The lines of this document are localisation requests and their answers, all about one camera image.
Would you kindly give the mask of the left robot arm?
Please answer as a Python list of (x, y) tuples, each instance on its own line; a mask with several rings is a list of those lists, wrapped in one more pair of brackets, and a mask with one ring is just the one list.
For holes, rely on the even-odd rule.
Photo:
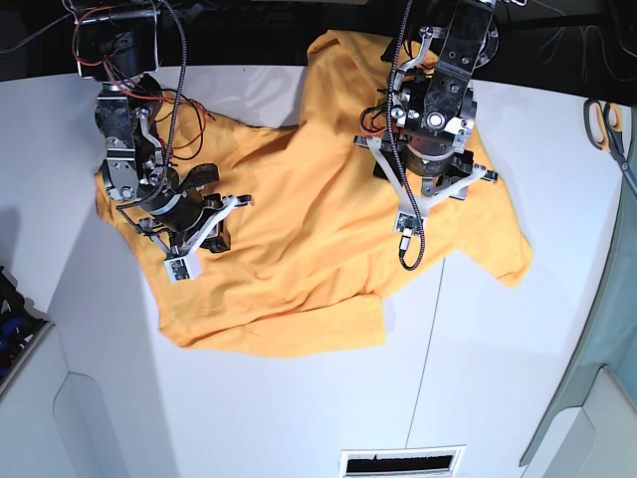
[(354, 142), (372, 152), (375, 176), (403, 206), (464, 199), (473, 182), (499, 179), (467, 147), (477, 110), (471, 80), (498, 48), (494, 11), (492, 1), (459, 1), (446, 26), (421, 27), (417, 55), (392, 63), (384, 101), (360, 114)]

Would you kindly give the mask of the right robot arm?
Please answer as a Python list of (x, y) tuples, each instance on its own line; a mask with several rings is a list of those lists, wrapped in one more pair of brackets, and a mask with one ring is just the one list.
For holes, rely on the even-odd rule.
[(209, 225), (223, 206), (220, 194), (201, 194), (219, 179), (214, 164), (202, 164), (181, 178), (173, 167), (173, 141), (162, 140), (157, 116), (164, 105), (186, 102), (199, 121), (207, 112), (179, 89), (164, 90), (152, 76), (159, 66), (157, 27), (162, 1), (67, 1), (75, 20), (72, 53), (83, 78), (101, 83), (95, 121), (106, 141), (101, 175), (108, 198), (136, 233), (177, 255), (201, 247), (229, 250), (224, 223)]

